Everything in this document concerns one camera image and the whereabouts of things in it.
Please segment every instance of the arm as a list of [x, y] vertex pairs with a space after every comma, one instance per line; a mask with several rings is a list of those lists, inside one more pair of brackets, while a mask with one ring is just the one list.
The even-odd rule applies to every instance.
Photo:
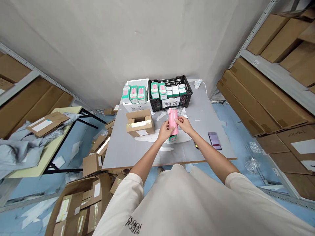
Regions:
[[192, 128], [189, 120], [183, 116], [179, 116], [175, 121], [185, 133], [192, 137], [194, 142], [198, 145], [203, 157], [223, 184], [225, 184], [225, 180], [229, 174], [240, 172], [225, 156], [215, 150], [199, 134], [197, 134]]
[[171, 136], [175, 128], [168, 128], [168, 120], [161, 126], [160, 132], [158, 134], [157, 140], [153, 143], [150, 149], [145, 153], [145, 155], [137, 162], [137, 164], [131, 169], [130, 173], [137, 174], [141, 177], [143, 184], [146, 181], [155, 157], [162, 144]]

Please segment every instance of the black plastic crate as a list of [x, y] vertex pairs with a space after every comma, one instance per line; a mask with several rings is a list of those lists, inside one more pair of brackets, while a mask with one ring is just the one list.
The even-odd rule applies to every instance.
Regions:
[[[152, 96], [151, 96], [151, 83], [155, 83], [155, 82], [165, 83], [166, 87], [172, 87], [172, 86], [178, 86], [180, 84], [184, 84], [185, 85], [185, 89], [186, 89], [186, 94], [180, 95], [180, 96], [176, 96], [176, 97], [172, 97], [172, 98], [180, 97], [180, 102], [179, 102], [178, 105], [176, 105], [176, 106], [169, 106], [169, 107], [163, 108], [162, 100], [159, 99], [159, 98], [153, 99]], [[176, 78], [166, 79], [166, 80], [149, 80], [149, 88], [148, 89], [149, 89], [150, 103], [151, 103], [151, 106], [152, 106], [152, 110], [154, 112], [166, 110], [168, 108], [179, 107], [179, 106], [188, 107], [189, 102], [190, 102], [190, 97], [193, 94], [193, 91], [191, 90], [190, 85], [189, 85], [185, 75], [177, 76]]]

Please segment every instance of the gray table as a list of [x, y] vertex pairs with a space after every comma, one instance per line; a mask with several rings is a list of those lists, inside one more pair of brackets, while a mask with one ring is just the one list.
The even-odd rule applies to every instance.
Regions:
[[[190, 82], [190, 87], [193, 90], [193, 95], [191, 96], [189, 107], [185, 110], [192, 127], [208, 143], [210, 143], [208, 132], [216, 132], [222, 146], [222, 150], [219, 152], [230, 160], [237, 159], [222, 124], [205, 92], [204, 84], [202, 83], [198, 89], [195, 89], [194, 82]], [[123, 104], [120, 104], [102, 166], [103, 170], [133, 167], [153, 144], [153, 142], [136, 140], [136, 138], [126, 132], [127, 117], [125, 113], [127, 113], [127, 110]], [[159, 129], [162, 123], [168, 119], [168, 115], [164, 115], [157, 121], [161, 114], [162, 111], [159, 111], [152, 116], [155, 129]], [[203, 155], [195, 147], [192, 139], [182, 143], [164, 143], [162, 147], [164, 150], [166, 148], [173, 148], [173, 150], [159, 151], [154, 161], [154, 166], [205, 162]]]

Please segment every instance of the white wall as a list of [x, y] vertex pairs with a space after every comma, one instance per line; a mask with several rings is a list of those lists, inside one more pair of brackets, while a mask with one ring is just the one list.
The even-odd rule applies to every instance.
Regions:
[[208, 95], [269, 0], [0, 0], [0, 41], [93, 108], [125, 81], [196, 75]]

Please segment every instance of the shoe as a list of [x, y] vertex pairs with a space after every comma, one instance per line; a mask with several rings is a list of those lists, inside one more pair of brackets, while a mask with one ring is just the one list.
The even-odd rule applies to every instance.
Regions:
[[158, 169], [157, 169], [157, 175], [159, 175], [160, 173], [162, 173], [163, 171], [164, 171], [164, 168], [163, 167], [159, 167]]

